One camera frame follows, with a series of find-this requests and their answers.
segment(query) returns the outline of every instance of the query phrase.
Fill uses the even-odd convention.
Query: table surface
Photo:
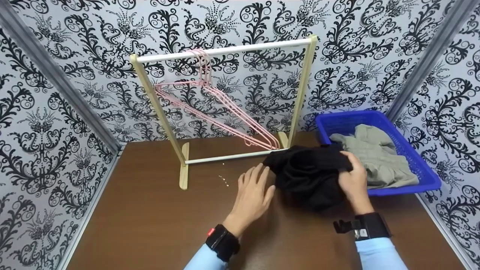
[[[315,146],[314,136],[298,133],[296,142]],[[237,137],[180,143],[185,141],[190,141],[192,159],[259,150]],[[182,269],[207,231],[230,212],[238,176],[263,159],[191,165],[188,190],[182,191],[180,163],[168,141],[129,143],[68,270]],[[463,269],[414,195],[373,197],[372,203],[384,215],[410,270]],[[352,216],[347,203],[313,214],[289,206],[277,192],[269,211],[245,232],[230,269],[360,269],[352,236],[336,234],[332,226]]]

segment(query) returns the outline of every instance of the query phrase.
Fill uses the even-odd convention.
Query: wooden base foot
[[[288,137],[285,132],[278,132],[278,138],[280,138],[280,144],[282,145],[282,148],[288,148]]]
[[[185,143],[181,147],[181,151],[183,153],[183,156],[185,157],[185,160],[188,160],[188,153],[190,151],[190,143]],[[180,188],[183,190],[187,190],[188,188],[188,164],[185,166],[180,165],[180,182],[179,182]]]

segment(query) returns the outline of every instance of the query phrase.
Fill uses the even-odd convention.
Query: blue plastic basket
[[[410,170],[418,176],[418,185],[369,189],[369,195],[387,196],[408,194],[440,188],[441,182],[438,175],[432,171],[428,164],[381,112],[374,110],[358,110],[319,114],[316,117],[315,122],[317,123],[320,132],[320,142],[322,144],[332,144],[329,136],[333,133],[340,133],[343,135],[355,134],[355,127],[359,124],[367,124],[380,128],[390,136],[395,143],[397,154],[407,158]]]

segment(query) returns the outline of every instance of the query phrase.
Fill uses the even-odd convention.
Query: hand
[[[222,223],[223,226],[237,238],[255,220],[267,211],[275,193],[275,186],[272,185],[265,192],[268,172],[270,168],[265,167],[260,178],[258,175],[263,164],[250,168],[246,173],[240,175],[239,191],[232,211]]]
[[[347,195],[355,214],[362,215],[375,212],[368,198],[367,171],[355,155],[346,151],[341,151],[341,153],[348,157],[353,170],[351,172],[339,172],[338,183]]]

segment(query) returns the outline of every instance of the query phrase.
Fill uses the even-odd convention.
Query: wooden clothes rack
[[[150,82],[150,80],[148,79],[148,76],[146,74],[145,67],[143,64],[148,62],[190,58],[190,57],[195,57],[195,54],[192,52],[186,51],[186,52],[178,52],[178,53],[171,53],[171,54],[148,55],[148,56],[141,56],[141,57],[139,57],[137,54],[130,55],[130,61],[132,62],[133,68],[137,72],[138,78],[142,86],[144,87],[148,95],[148,98],[150,99],[150,102],[152,103],[152,106],[154,107],[155,112],[157,113],[158,118],[162,123],[162,126],[165,132],[167,133],[167,137],[170,143],[172,144],[173,149],[175,150],[175,154],[180,160],[179,185],[181,189],[186,190],[188,187],[189,164],[254,157],[254,156],[260,156],[260,155],[266,155],[273,151],[279,151],[279,150],[290,148],[293,142],[293,139],[295,138],[295,133],[299,124],[300,110],[302,108],[303,97],[305,95],[305,89],[307,88],[307,82],[310,76],[310,69],[312,67],[312,61],[313,61],[313,55],[314,55],[316,43],[317,43],[317,36],[311,35],[308,38],[304,38],[304,39],[268,42],[268,43],[261,43],[261,44],[251,44],[251,45],[205,50],[205,53],[212,56],[212,55],[222,55],[222,54],[252,51],[252,50],[306,46],[305,57],[303,58],[303,67],[300,75],[300,83],[298,86],[297,96],[295,98],[295,106],[293,109],[293,116],[292,116],[289,136],[287,137],[287,135],[284,132],[278,132],[278,138],[280,139],[280,144],[283,148],[277,149],[277,150],[266,150],[266,151],[258,151],[258,152],[251,152],[251,153],[211,157],[211,158],[204,158],[204,159],[194,159],[194,160],[189,159],[189,150],[190,150],[189,143],[185,143],[182,145],[182,147],[180,147],[178,140],[172,131],[170,123],[167,120],[167,117],[162,108],[162,105],[160,104],[158,96],[155,93],[155,89],[152,83]]]

